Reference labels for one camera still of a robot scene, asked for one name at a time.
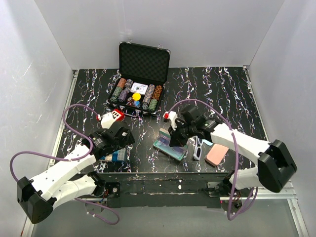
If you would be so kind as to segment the grey glasses case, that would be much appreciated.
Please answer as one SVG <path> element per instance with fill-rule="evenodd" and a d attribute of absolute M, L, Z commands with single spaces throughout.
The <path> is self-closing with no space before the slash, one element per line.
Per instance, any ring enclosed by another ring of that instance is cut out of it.
<path fill-rule="evenodd" d="M 161 128 L 158 132 L 157 139 L 153 143 L 153 146 L 175 160 L 181 161 L 187 153 L 188 145 L 185 145 L 184 147 L 171 147 L 169 144 L 170 134 L 167 130 Z"/>

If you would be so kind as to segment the pink glasses case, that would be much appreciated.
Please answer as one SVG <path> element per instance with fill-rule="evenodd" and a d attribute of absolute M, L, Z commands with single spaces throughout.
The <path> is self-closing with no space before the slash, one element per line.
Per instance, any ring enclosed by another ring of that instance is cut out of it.
<path fill-rule="evenodd" d="M 205 161 L 208 164 L 216 167 L 222 162 L 228 150 L 229 148 L 225 146 L 214 144 L 208 154 L 205 156 Z"/>

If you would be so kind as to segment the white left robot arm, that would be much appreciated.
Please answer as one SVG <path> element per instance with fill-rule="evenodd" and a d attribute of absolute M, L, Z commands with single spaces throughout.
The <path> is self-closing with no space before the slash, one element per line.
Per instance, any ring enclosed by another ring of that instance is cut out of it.
<path fill-rule="evenodd" d="M 131 145 L 135 139 L 124 121 L 114 122 L 83 139 L 63 161 L 47 171 L 17 182 L 17 201 L 33 224 L 46 219 L 58 206 L 85 195 L 101 197 L 106 182 L 95 171 L 73 180 L 84 168 Z"/>

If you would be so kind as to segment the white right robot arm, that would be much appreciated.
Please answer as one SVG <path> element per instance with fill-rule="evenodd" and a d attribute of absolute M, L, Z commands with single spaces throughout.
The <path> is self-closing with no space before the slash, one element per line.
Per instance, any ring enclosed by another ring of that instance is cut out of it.
<path fill-rule="evenodd" d="M 181 111 L 181 118 L 174 111 L 166 112 L 163 118 L 170 122 L 171 147 L 183 147 L 189 138 L 196 136 L 233 150 L 255 164 L 254 168 L 235 170 L 223 180 L 224 192 L 229 196 L 255 187 L 279 193 L 297 171 L 297 165 L 282 141 L 259 140 L 230 129 L 216 118 L 207 119 L 196 106 L 186 106 Z"/>

